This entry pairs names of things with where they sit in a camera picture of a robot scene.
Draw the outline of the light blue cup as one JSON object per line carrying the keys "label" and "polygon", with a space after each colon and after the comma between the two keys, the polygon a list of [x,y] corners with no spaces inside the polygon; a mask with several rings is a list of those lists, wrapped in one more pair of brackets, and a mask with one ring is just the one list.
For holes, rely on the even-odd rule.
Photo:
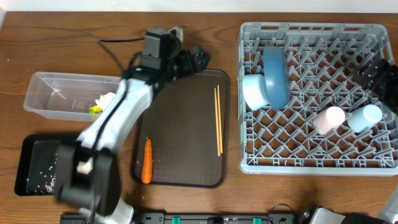
{"label": "light blue cup", "polygon": [[382,119],[382,110],[376,105],[366,105],[352,112],[348,126],[356,133],[361,133],[375,126]]}

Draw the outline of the light blue bowl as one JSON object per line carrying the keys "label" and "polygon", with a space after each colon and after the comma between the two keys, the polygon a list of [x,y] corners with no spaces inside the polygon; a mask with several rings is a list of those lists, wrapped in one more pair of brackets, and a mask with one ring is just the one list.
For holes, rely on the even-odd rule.
{"label": "light blue bowl", "polygon": [[243,95],[252,110],[261,109],[269,104],[264,75],[250,74],[243,78]]}

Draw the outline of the pink cup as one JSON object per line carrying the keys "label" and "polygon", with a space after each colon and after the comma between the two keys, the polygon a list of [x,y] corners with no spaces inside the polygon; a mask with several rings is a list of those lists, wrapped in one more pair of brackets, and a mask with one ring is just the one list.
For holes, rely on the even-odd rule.
{"label": "pink cup", "polygon": [[331,106],[318,113],[313,119],[313,125],[320,134],[326,134],[338,128],[345,121],[345,112],[337,106]]}

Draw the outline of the blue plate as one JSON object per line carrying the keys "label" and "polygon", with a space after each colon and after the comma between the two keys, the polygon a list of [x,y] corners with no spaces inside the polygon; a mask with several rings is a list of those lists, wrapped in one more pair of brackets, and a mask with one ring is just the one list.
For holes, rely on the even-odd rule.
{"label": "blue plate", "polygon": [[290,101],[290,80],[284,51],[276,46],[265,46],[263,67],[269,104],[274,111],[280,110]]}

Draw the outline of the white tissue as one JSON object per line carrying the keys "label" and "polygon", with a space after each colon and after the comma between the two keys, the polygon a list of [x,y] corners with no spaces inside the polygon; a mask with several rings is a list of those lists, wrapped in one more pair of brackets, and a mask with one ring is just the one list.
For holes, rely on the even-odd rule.
{"label": "white tissue", "polygon": [[98,100],[95,100],[96,105],[101,108],[102,110],[105,110],[106,107],[111,103],[111,101],[114,99],[115,97],[115,93],[113,92],[108,92],[105,95],[101,95],[100,98]]}

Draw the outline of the green foil wrapper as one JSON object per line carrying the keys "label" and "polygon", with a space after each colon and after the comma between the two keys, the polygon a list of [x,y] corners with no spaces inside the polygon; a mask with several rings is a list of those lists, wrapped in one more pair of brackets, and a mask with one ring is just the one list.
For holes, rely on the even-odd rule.
{"label": "green foil wrapper", "polygon": [[103,112],[102,107],[94,105],[89,107],[89,114],[101,114]]}

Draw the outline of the orange carrot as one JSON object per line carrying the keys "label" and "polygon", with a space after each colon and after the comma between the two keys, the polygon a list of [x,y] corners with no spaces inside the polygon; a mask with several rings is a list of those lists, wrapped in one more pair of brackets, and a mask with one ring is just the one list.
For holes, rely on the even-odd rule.
{"label": "orange carrot", "polygon": [[143,184],[149,184],[152,180],[153,156],[152,156],[152,141],[150,138],[146,139],[144,147],[144,159],[142,164],[141,181]]}

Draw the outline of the white rice pile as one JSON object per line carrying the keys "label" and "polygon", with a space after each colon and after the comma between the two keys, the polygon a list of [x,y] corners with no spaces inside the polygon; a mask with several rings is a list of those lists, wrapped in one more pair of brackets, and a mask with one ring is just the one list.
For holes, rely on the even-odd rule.
{"label": "white rice pile", "polygon": [[52,194],[55,188],[57,174],[57,154],[34,156],[30,163],[27,177],[26,192],[33,195]]}

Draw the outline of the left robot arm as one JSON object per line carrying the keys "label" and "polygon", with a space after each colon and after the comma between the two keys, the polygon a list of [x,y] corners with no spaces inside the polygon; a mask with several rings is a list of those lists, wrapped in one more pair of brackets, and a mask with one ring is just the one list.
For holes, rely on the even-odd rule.
{"label": "left robot arm", "polygon": [[199,45],[157,57],[135,53],[99,118],[75,141],[60,142],[55,199],[78,208],[85,223],[132,223],[134,209],[121,198],[119,150],[156,94],[168,83],[205,70],[210,59]]}

